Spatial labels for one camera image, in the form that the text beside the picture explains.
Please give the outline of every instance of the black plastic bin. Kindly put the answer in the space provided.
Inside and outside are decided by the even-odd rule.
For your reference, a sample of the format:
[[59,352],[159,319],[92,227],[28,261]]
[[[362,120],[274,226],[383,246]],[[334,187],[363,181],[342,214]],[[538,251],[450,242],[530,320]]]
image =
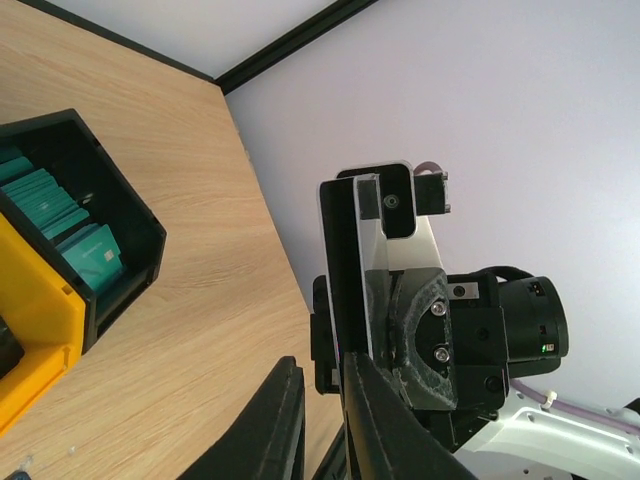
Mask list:
[[86,302],[85,353],[158,277],[166,231],[75,110],[2,125],[0,146],[18,147],[36,168],[46,169],[95,221],[109,225],[118,242],[126,273],[96,295],[0,191],[0,212]]

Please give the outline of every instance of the yellow plastic container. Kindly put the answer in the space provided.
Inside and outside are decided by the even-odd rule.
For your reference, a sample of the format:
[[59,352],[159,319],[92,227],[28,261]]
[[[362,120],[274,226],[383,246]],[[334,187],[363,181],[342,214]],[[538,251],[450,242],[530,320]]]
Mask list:
[[25,351],[0,379],[0,436],[80,358],[85,302],[0,214],[0,316]]

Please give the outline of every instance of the wooden table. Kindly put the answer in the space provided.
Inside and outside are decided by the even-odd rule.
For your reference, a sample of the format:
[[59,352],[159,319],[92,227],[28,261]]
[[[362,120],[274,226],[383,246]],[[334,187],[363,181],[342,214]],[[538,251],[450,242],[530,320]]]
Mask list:
[[75,108],[168,231],[160,278],[0,439],[0,478],[175,478],[283,355],[307,384],[307,476],[340,423],[220,90],[0,0],[0,123]]

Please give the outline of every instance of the wooden tabletop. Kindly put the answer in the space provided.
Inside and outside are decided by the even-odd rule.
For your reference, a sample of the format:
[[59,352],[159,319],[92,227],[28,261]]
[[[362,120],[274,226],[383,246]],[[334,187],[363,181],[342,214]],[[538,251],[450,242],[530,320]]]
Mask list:
[[15,0],[0,32],[0,123],[77,109],[168,231],[157,283],[0,438],[0,478],[175,478],[283,355],[305,368],[309,476],[339,401],[315,393],[308,312],[219,89]]

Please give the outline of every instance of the stack of teal cards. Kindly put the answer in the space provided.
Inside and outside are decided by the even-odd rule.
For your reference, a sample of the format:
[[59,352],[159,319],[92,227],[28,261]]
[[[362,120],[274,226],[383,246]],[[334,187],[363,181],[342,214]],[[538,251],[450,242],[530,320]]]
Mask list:
[[93,291],[104,291],[122,275],[120,249],[109,226],[96,223],[49,172],[35,168],[17,148],[0,148],[0,189]]

